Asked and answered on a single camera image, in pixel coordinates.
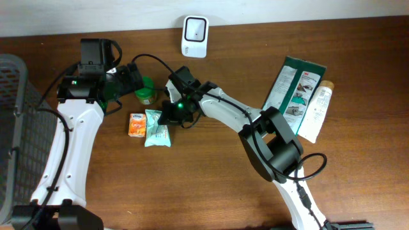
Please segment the white tube with tan cap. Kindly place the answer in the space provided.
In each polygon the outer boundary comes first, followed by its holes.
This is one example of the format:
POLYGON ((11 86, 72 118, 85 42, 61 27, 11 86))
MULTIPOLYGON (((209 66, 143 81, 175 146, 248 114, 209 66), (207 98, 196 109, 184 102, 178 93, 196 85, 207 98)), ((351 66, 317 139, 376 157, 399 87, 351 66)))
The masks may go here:
POLYGON ((334 83, 329 80, 321 81, 317 87, 298 130, 298 135, 315 143, 323 126, 325 116, 329 107, 334 83))

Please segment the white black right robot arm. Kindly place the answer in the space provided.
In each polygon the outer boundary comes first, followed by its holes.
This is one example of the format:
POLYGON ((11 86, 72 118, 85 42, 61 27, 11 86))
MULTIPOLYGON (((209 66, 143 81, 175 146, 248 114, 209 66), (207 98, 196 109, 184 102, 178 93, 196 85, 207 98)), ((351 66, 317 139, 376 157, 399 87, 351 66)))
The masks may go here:
POLYGON ((368 222, 330 222, 322 214, 306 181, 322 172, 324 166, 304 175, 303 147, 277 109, 248 107, 212 82, 169 80, 166 95, 169 98, 162 104, 161 125, 182 125, 198 112, 238 134, 253 168, 279 190, 290 212, 292 229, 374 229, 368 222))

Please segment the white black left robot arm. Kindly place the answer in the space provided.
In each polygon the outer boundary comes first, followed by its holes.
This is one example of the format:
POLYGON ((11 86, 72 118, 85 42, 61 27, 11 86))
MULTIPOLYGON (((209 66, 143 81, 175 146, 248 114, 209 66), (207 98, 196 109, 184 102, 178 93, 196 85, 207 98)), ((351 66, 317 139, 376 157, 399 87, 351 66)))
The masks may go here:
POLYGON ((103 229, 86 209, 86 176, 96 133, 109 114, 107 104, 143 88, 135 63, 85 65, 77 62, 56 77, 58 106, 38 106, 57 126, 42 178, 28 205, 13 208, 14 229, 103 229))

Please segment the dark green 3M package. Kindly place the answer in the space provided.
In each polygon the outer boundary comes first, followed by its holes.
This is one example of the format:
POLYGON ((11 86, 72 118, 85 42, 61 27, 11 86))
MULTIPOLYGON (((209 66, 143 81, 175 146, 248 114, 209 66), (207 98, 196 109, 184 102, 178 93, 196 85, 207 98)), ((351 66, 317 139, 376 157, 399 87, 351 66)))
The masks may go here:
POLYGON ((310 99, 319 86, 327 67, 294 58, 285 57, 268 96, 262 106, 265 111, 274 107, 297 134, 310 99))

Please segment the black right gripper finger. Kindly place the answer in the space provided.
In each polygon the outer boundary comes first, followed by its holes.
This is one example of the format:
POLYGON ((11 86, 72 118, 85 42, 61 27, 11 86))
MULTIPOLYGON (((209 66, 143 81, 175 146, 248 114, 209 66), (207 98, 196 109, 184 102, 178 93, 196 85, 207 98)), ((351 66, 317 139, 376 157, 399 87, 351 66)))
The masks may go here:
POLYGON ((170 123, 169 117, 171 115, 171 102, 162 102, 162 114, 158 119, 159 125, 168 125, 170 123))
POLYGON ((180 121, 180 126, 184 129, 193 128, 196 125, 196 123, 199 121, 201 116, 202 116, 201 113, 185 114, 180 121))

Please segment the green lid jar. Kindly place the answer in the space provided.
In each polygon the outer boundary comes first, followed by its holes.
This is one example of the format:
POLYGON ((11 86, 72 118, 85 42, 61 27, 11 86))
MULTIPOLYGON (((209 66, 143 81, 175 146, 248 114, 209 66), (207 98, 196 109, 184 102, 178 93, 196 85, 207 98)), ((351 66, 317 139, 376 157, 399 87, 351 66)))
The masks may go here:
POLYGON ((135 91, 137 99, 143 105, 151 105, 157 101, 157 91, 154 90, 154 82, 151 78, 144 76, 143 77, 144 87, 135 91))

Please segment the mint green wipes packet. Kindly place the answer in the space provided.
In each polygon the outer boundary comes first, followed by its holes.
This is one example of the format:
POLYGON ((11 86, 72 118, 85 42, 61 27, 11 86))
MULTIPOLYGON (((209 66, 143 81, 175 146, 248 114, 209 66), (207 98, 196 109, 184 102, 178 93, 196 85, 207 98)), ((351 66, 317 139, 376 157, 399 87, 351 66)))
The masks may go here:
POLYGON ((150 146, 167 146, 171 147, 169 130, 166 125, 160 125, 159 118, 161 111, 146 109, 146 140, 145 147, 150 146))

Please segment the orange tissue pack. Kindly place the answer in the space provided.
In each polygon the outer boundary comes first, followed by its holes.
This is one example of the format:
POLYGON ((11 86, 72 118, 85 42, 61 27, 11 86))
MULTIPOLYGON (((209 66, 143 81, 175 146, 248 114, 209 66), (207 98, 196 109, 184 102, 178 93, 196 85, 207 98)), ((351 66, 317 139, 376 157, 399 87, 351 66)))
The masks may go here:
POLYGON ((128 135, 130 137, 144 137, 146 135, 146 115, 139 113, 131 113, 128 135))

